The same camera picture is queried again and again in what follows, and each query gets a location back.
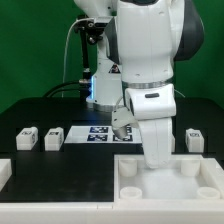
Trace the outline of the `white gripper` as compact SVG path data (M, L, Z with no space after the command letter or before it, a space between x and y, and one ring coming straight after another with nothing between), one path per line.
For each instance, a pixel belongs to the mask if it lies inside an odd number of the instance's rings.
M127 88L125 103L137 121L147 166L152 169L165 166L173 147L172 117L176 115L173 85Z

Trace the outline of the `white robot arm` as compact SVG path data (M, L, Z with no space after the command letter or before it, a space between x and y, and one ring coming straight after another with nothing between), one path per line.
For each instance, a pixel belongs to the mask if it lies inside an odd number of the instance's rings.
M193 0L74 2L87 15L98 50L87 104L112 113L112 130L120 139L128 125L139 129L149 167L167 164L176 115L174 63L194 56L204 39Z

